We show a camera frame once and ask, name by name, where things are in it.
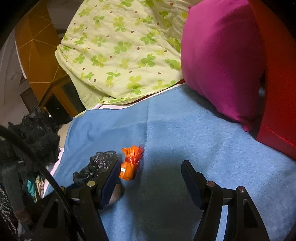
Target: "orange wrapped candy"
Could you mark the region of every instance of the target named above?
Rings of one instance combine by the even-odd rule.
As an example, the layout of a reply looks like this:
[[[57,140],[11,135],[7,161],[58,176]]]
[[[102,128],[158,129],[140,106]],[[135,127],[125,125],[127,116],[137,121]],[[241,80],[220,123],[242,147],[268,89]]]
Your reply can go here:
[[[133,145],[131,148],[122,148],[126,158],[121,164],[121,172],[119,177],[123,180],[130,181],[136,176],[140,166],[140,159],[142,158],[144,149]]]

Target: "blue cloth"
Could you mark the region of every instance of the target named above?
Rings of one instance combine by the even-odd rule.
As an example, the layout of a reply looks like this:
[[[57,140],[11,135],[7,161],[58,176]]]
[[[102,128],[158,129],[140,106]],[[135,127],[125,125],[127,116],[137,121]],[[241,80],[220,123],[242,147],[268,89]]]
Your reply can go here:
[[[193,239],[202,212],[181,175],[186,159],[221,187],[245,186],[270,240],[283,241],[296,221],[296,163],[222,118],[187,85],[126,109],[89,110],[74,119],[54,177],[69,186],[73,172],[97,151],[115,150],[124,160],[121,148],[133,144],[145,148],[141,169],[133,181],[123,182],[123,198],[101,211],[110,241]],[[218,241],[226,216],[224,207]]]

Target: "magenta pillow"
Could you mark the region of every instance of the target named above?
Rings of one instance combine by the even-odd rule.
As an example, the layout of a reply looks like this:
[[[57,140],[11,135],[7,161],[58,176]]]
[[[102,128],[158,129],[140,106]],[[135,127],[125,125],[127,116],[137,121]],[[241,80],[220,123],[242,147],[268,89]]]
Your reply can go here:
[[[181,66],[190,88],[245,131],[252,130],[265,57],[247,0],[204,0],[190,8]]]

